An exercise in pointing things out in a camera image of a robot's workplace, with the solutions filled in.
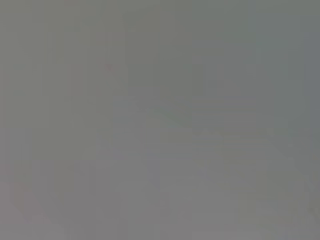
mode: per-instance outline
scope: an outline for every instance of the blurry background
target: blurry background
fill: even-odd
[[[319,13],[1,1],[0,237],[318,240]]]

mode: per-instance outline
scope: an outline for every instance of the gray surface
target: gray surface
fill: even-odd
[[[1,1],[0,238],[318,240],[319,9]]]

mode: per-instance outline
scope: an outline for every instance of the gray wall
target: gray wall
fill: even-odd
[[[0,238],[318,240],[319,11],[2,0]]]

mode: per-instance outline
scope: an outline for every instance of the gray backdrop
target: gray backdrop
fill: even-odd
[[[319,13],[2,0],[0,238],[318,240]]]

